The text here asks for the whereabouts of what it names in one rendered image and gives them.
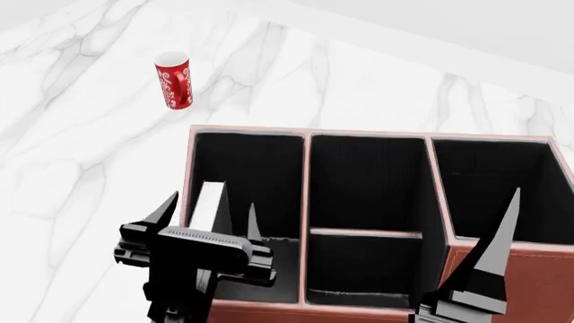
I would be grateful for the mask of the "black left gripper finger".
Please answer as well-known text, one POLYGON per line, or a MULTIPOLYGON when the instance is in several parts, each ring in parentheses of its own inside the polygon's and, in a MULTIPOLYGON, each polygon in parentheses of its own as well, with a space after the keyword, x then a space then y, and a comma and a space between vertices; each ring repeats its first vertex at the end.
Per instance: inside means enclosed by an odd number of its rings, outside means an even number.
POLYGON ((143 223, 150 230, 161 230, 166 228, 172 219, 178 203, 178 191, 175 191, 166 201, 154 212, 144 218, 143 223))
POLYGON ((252 203, 248 211, 248 234, 247 237, 251 241, 262 241, 262 237, 257 225, 257 215, 255 204, 252 203))

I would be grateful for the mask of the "brown leather caddy, black compartments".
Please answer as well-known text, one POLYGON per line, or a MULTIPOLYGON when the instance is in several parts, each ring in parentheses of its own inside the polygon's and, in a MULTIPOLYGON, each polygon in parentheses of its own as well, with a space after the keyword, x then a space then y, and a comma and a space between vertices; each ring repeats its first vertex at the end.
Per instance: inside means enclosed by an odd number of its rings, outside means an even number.
POLYGON ((271 289, 224 282, 209 323, 407 323, 499 214, 516 214, 507 311, 574 319, 574 172, 542 136, 193 126, 181 220, 205 182, 249 209, 275 253, 271 289))

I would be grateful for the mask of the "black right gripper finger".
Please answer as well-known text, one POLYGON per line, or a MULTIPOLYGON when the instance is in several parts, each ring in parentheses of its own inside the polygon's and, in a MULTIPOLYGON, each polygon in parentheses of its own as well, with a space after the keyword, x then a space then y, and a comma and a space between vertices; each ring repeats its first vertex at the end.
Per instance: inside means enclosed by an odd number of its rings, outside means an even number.
POLYGON ((438 293, 448 295, 452 291, 474 292, 493 299, 494 314, 505 314, 507 295, 505 273, 519 215, 520 189, 505 199, 499 211, 499 219, 489 233, 462 260, 455 271, 441 285, 438 293))

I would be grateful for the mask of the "red mug with white pattern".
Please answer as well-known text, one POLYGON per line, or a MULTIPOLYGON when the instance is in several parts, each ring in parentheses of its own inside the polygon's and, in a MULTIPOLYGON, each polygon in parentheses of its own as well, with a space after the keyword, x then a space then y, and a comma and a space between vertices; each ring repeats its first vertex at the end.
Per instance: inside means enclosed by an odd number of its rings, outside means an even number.
POLYGON ((162 53, 154 60, 163 98, 170 109, 186 109, 193 103, 189 58, 181 51, 162 53))

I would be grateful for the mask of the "white book with black cover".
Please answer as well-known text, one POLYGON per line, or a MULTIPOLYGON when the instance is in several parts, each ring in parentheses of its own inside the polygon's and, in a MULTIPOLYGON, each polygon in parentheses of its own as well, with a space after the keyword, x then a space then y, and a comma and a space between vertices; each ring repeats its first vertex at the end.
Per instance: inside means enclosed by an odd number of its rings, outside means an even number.
POLYGON ((232 235, 230 207, 225 182, 204 182, 188 228, 232 235))

